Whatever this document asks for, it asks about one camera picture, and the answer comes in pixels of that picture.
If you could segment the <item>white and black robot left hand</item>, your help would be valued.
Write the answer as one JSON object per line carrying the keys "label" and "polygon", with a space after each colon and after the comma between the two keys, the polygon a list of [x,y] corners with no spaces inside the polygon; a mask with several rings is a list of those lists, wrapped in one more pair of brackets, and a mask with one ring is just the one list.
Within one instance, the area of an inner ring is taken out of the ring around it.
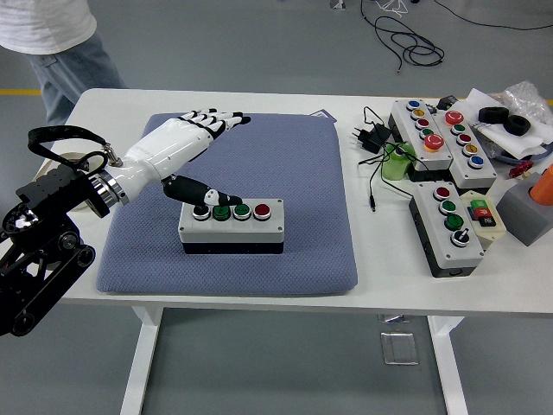
{"label": "white and black robot left hand", "polygon": [[123,204],[134,201],[146,185],[154,182],[161,182],[170,198],[196,206],[239,204],[237,196],[175,173],[204,153],[221,134],[250,121],[241,112],[217,112],[213,108],[184,113],[141,138],[127,150],[120,167],[110,167],[106,172],[123,191]]}

